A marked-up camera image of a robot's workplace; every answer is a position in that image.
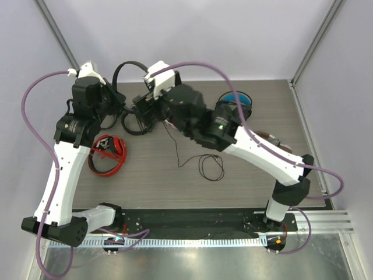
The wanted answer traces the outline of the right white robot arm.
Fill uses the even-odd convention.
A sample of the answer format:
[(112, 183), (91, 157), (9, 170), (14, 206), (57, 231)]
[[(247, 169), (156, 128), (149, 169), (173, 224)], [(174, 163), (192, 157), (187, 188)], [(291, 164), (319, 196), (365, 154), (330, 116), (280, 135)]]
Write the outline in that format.
[(241, 158), (273, 176), (275, 186), (262, 218), (268, 230), (281, 227), (286, 212), (309, 194), (309, 169), (302, 164), (312, 163), (311, 155), (287, 153), (257, 134), (247, 133), (230, 109), (207, 108), (202, 94), (190, 86), (172, 87), (158, 97), (149, 92), (136, 96), (133, 103), (144, 123), (167, 120), (202, 147)]

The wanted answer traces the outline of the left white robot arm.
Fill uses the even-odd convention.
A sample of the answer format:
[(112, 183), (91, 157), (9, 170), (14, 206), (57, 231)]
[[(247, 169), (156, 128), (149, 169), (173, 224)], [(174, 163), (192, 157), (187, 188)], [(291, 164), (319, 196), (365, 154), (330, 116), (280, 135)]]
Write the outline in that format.
[(54, 147), (47, 149), (53, 163), (43, 197), (33, 216), (22, 220), (22, 230), (77, 247), (90, 232), (106, 228), (117, 233), (123, 228), (122, 208), (118, 205), (103, 202), (95, 208), (73, 212), (72, 204), (83, 164), (93, 151), (101, 123), (120, 109), (125, 99), (106, 79), (85, 76), (75, 80), (71, 107), (56, 123)]

